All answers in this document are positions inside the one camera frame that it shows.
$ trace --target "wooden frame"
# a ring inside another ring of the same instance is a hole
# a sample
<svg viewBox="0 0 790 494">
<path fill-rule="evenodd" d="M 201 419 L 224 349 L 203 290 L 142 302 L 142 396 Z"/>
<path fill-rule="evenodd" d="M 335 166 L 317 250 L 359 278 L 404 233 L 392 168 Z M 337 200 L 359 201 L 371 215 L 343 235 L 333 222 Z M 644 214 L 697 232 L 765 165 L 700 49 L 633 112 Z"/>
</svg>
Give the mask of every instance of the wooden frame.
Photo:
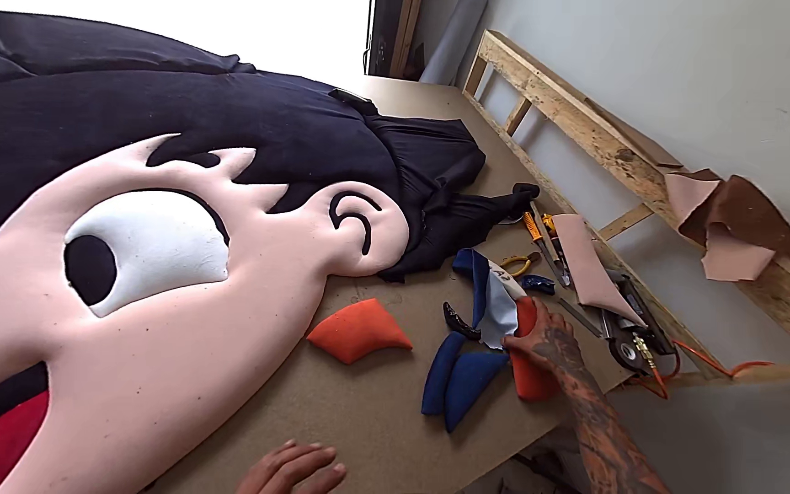
<svg viewBox="0 0 790 494">
<path fill-rule="evenodd" d="M 389 77 L 401 79 L 410 55 L 410 45 L 413 41 L 413 32 L 416 31 L 416 17 L 420 15 L 421 0 L 404 0 L 401 4 L 401 16 L 398 23 L 398 32 L 395 35 L 395 47 L 392 50 L 392 62 L 389 68 Z"/>
<path fill-rule="evenodd" d="M 521 94 L 520 101 L 511 111 L 504 127 L 499 126 L 499 123 L 475 99 L 477 86 L 483 78 L 487 65 L 492 66 Z M 594 109 L 597 106 L 586 95 L 565 82 L 532 55 L 514 45 L 500 32 L 484 31 L 463 88 L 463 95 L 529 170 L 554 203 L 549 206 L 558 209 L 559 213 L 576 213 L 576 211 L 553 182 L 539 171 L 521 146 L 511 138 L 529 107 L 537 108 L 542 115 L 553 121 L 599 165 L 639 197 L 642 201 L 639 206 L 629 210 L 601 230 L 591 228 L 597 240 L 596 249 L 599 258 L 607 267 L 625 271 L 633 276 L 640 295 L 671 338 L 685 342 L 717 363 L 715 357 L 684 324 L 675 319 L 660 300 L 654 297 L 648 287 L 607 242 L 651 215 L 660 216 L 674 229 L 678 227 L 678 221 L 667 197 L 664 172 L 652 164 L 655 163 L 653 158 L 612 125 L 603 114 L 597 112 Z M 686 241 L 702 249 L 696 243 L 688 239 Z M 777 257 L 757 280 L 738 282 L 737 286 L 770 318 L 790 332 L 790 260 Z M 695 355 L 687 354 L 687 357 L 697 365 L 699 371 L 677 376 L 671 381 L 672 385 L 697 386 L 790 380 L 790 365 L 768 365 L 746 369 L 744 373 L 740 373 L 740 376 L 730 379 L 722 376 Z"/>
</svg>

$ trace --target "blue foam piece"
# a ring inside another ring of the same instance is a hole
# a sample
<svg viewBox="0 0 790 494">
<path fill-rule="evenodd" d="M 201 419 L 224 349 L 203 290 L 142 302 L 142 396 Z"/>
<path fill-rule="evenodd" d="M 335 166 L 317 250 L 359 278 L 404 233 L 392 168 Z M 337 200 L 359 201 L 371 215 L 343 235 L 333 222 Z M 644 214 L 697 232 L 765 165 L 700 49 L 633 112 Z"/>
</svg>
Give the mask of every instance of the blue foam piece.
<svg viewBox="0 0 790 494">
<path fill-rule="evenodd" d="M 453 432 L 492 378 L 507 364 L 507 354 L 463 354 L 453 366 L 444 397 L 444 423 Z"/>
<path fill-rule="evenodd" d="M 444 394 L 447 381 L 453 370 L 455 360 L 459 357 L 462 343 L 468 339 L 461 333 L 451 332 L 441 343 L 438 353 L 434 355 L 432 366 L 428 369 L 426 387 L 422 391 L 422 414 L 441 415 L 444 413 Z"/>
<path fill-rule="evenodd" d="M 471 327 L 477 328 L 486 314 L 486 285 L 490 279 L 490 261 L 474 249 L 462 249 L 455 254 L 453 271 L 471 278 L 474 284 L 474 309 Z"/>
</svg>

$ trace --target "cardboard surface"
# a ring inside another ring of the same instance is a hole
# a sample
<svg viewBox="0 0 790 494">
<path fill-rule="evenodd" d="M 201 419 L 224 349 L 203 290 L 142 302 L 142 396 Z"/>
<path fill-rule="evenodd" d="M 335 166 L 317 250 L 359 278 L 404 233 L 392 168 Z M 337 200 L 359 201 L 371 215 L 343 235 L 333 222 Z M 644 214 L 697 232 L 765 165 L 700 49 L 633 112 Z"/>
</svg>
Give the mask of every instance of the cardboard surface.
<svg viewBox="0 0 790 494">
<path fill-rule="evenodd" d="M 532 183 L 458 89 L 377 77 L 362 77 L 343 87 L 372 98 L 382 114 L 460 118 L 487 156 L 485 169 L 467 192 L 493 196 L 510 193 L 515 182 Z M 542 210 L 550 204 L 544 197 L 538 203 Z M 533 249 L 521 223 L 495 227 L 477 247 L 494 262 Z M 149 492 L 234 492 L 262 455 L 295 438 L 337 447 L 338 461 L 346 464 L 348 474 L 335 492 L 451 493 L 557 426 L 569 415 L 565 401 L 560 397 L 549 403 L 521 402 L 510 366 L 453 434 L 444 431 L 443 418 L 420 413 L 428 368 L 448 333 L 443 302 L 449 301 L 460 314 L 470 314 L 470 283 L 452 273 L 449 261 L 437 272 L 408 275 L 404 285 L 376 277 L 329 278 L 313 326 L 350 303 L 376 297 L 410 338 L 413 351 L 385 349 L 343 365 L 302 340 L 240 411 Z M 543 262 L 533 264 L 530 272 L 552 277 Z M 549 297 L 543 299 L 551 310 L 564 312 Z M 568 314 L 565 317 L 575 325 L 587 366 L 600 387 L 609 390 L 625 380 L 628 374 L 611 358 L 608 345 Z M 464 351 L 469 349 L 481 347 L 469 342 Z"/>
</svg>

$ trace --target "orange foam piece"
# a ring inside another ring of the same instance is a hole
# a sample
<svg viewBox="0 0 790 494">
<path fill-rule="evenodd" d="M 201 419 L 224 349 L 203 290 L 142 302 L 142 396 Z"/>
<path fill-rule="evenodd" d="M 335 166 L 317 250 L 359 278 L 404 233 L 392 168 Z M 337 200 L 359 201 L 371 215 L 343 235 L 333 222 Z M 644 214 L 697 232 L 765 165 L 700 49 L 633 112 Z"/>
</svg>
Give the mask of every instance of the orange foam piece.
<svg viewBox="0 0 790 494">
<path fill-rule="evenodd" d="M 517 331 L 514 335 L 522 338 L 532 331 L 538 319 L 538 311 L 531 297 L 521 297 L 515 301 L 517 304 Z M 529 358 L 519 352 L 511 352 L 511 366 L 513 367 L 513 381 L 517 387 L 517 396 L 525 402 L 540 402 L 548 400 L 559 393 L 559 383 L 549 371 L 541 369 Z"/>
<path fill-rule="evenodd" d="M 317 324 L 306 339 L 346 365 L 381 348 L 413 349 L 395 318 L 377 299 L 338 310 Z"/>
</svg>

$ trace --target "white eye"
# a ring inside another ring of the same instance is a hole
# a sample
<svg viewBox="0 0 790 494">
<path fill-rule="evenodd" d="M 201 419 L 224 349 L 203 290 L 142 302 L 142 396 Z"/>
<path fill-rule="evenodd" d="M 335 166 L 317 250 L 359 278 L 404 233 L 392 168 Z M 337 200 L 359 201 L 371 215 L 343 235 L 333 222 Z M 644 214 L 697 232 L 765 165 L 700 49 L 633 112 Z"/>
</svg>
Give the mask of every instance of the white eye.
<svg viewBox="0 0 790 494">
<path fill-rule="evenodd" d="M 179 286 L 227 279 L 227 245 L 193 199 L 163 191 L 123 193 L 95 205 L 66 232 L 66 243 L 95 236 L 114 254 L 112 291 L 91 305 L 98 317 Z"/>
</svg>

